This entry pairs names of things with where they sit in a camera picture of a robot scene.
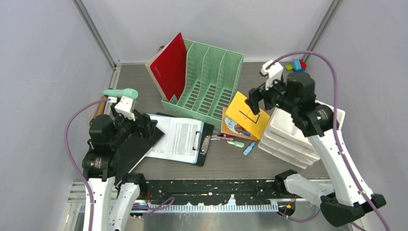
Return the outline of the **yellow book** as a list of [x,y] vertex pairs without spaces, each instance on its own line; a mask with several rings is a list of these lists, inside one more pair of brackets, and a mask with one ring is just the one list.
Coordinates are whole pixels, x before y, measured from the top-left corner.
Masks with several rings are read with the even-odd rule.
[[270,115],[263,110],[254,114],[245,103],[247,99],[241,92],[236,92],[231,100],[225,115],[241,126],[250,135],[260,140],[270,120]]

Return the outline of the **black book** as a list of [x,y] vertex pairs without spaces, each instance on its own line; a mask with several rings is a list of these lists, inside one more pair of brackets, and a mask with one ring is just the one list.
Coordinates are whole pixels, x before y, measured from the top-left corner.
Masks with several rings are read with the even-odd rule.
[[155,128],[150,139],[131,136],[120,146],[117,153],[120,158],[116,166],[114,186],[118,186],[123,177],[132,172],[163,136],[164,133],[159,128]]

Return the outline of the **orange illustrated book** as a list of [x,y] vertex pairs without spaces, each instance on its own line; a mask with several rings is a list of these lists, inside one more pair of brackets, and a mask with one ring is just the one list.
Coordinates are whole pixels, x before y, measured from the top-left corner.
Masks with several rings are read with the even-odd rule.
[[251,135],[242,126],[237,124],[230,117],[226,116],[226,110],[227,108],[223,107],[221,119],[221,133],[251,141],[257,141],[257,138],[255,136]]

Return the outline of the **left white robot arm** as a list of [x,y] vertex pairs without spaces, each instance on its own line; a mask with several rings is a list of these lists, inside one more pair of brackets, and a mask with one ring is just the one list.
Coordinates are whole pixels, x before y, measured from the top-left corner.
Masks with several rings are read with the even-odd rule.
[[135,114],[134,120],[117,113],[114,118],[98,115],[90,121],[89,150],[82,161],[86,185],[85,231],[124,230],[135,200],[147,195],[143,174],[131,173],[132,168],[126,167],[124,175],[117,176],[120,148],[129,144],[136,148],[134,167],[163,136],[156,127],[157,120],[138,111]]

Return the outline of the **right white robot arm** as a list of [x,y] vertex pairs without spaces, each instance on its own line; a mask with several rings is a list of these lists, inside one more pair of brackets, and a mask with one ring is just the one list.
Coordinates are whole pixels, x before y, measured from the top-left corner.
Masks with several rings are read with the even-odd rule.
[[351,223],[368,212],[379,212],[386,205],[383,195],[374,193],[350,159],[338,126],[337,110],[316,101],[315,81],[308,73],[288,75],[286,81],[275,79],[249,90],[245,100],[254,114],[265,108],[281,109],[290,114],[294,125],[320,156],[332,182],[331,187],[307,180],[294,170],[276,176],[275,193],[280,197],[298,195],[320,208],[333,226]]

